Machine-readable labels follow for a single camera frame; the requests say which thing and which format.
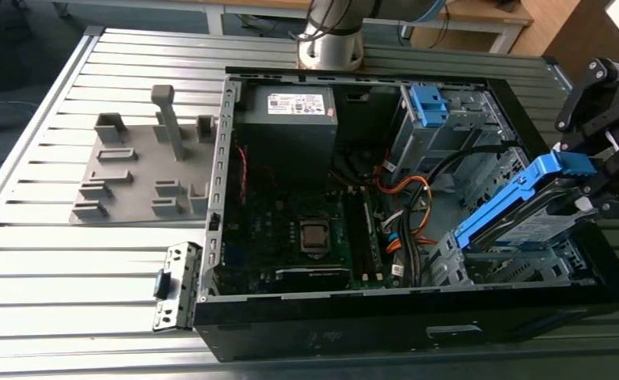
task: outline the aluminum table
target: aluminum table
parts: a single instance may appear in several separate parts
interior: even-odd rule
[[[418,371],[428,378],[493,378],[486,359],[508,360],[501,371],[526,369],[533,378],[550,368],[566,376],[609,376],[619,363],[619,313],[522,344],[273,363],[217,363],[196,334],[149,332],[165,247],[201,243],[202,229],[67,225],[95,115],[118,112],[126,125],[153,124],[154,84],[176,88],[182,120],[217,114],[224,67],[294,67],[294,49],[288,40],[87,29],[0,169],[0,376],[148,378],[138,372],[152,372],[158,378],[241,378],[274,369],[280,378],[392,378]],[[365,62],[366,70],[505,79],[546,142],[554,142],[552,123],[569,87],[542,59],[369,46]],[[619,221],[601,227],[619,254]],[[528,358],[541,359],[534,365]],[[469,361],[461,370],[457,360]]]

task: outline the table leg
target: table leg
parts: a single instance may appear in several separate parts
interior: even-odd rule
[[[401,26],[401,38],[410,38],[410,35],[413,34],[413,27],[402,25]]]
[[[501,33],[497,38],[494,38],[494,42],[489,48],[489,52],[496,54],[506,54],[510,50],[510,47],[513,46],[513,43],[516,42],[516,38],[518,38],[521,30],[522,25],[504,24]]]
[[[205,20],[208,22],[208,33],[222,36],[222,13],[225,7],[216,4],[204,4]]]

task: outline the sticker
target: sticker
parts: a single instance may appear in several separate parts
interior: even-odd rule
[[[393,173],[393,170],[396,169],[396,166],[393,165],[393,163],[390,163],[386,160],[384,160],[382,162],[382,167],[392,173]]]
[[[269,115],[325,115],[322,95],[312,93],[270,93],[266,97]]]
[[[548,241],[560,232],[568,230],[584,214],[586,212],[581,211],[572,215],[548,215],[545,209],[541,209],[505,232],[497,241],[508,242],[508,245]]]
[[[392,275],[402,277],[402,265],[392,264]]]

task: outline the blue plastic latch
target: blue plastic latch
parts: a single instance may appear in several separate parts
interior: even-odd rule
[[[448,109],[438,89],[432,85],[412,85],[409,94],[413,107],[422,119],[422,127],[442,127],[448,119]]]
[[[584,154],[556,152],[540,155],[510,179],[493,198],[462,221],[454,230],[458,247],[469,245],[470,236],[492,222],[500,213],[518,200],[526,201],[536,194],[534,186],[550,174],[588,177],[596,169]]]

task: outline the motherboard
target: motherboard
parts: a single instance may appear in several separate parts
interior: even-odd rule
[[[253,192],[225,221],[222,295],[386,286],[365,188]]]

